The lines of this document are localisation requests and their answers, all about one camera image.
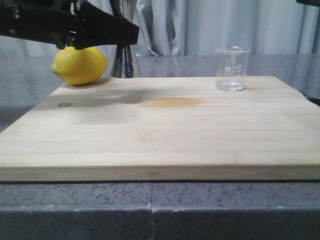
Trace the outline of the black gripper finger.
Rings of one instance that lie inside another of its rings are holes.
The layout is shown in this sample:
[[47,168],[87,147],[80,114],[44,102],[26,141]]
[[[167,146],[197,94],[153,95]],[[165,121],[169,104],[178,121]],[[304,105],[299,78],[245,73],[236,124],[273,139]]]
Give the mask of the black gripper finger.
[[296,0],[296,2],[304,5],[320,5],[320,0]]

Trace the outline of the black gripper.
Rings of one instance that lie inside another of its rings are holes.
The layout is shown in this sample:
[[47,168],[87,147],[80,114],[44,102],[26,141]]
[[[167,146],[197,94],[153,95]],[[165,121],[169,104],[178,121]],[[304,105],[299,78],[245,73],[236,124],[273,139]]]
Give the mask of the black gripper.
[[135,0],[110,0],[107,13],[87,0],[2,0],[0,35],[82,50],[103,45],[135,45]]

